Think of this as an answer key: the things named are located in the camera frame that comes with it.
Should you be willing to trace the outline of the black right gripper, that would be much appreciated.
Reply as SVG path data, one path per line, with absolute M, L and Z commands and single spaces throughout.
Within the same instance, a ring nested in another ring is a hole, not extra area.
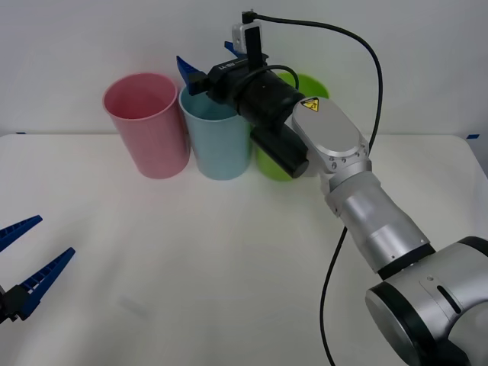
M 232 54 L 239 52 L 234 49 L 233 43 L 224 42 L 224 47 Z M 227 104 L 236 111 L 266 111 L 265 86 L 263 72 L 241 82 L 249 73 L 249 61 L 246 56 L 240 56 L 230 61 L 214 66 L 208 76 L 192 65 L 176 56 L 178 71 L 183 78 L 190 96 L 207 92 L 210 99 L 218 104 Z

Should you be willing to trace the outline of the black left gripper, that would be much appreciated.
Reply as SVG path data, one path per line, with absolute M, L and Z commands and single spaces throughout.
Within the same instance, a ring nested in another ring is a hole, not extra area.
M 40 215 L 36 215 L 0 229 L 0 252 L 42 221 L 43 218 Z M 43 296 L 59 277 L 74 254 L 74 248 L 68 248 L 49 264 L 7 292 L 1 287 L 1 323 L 7 319 L 11 321 L 16 319 L 26 320 L 36 310 Z

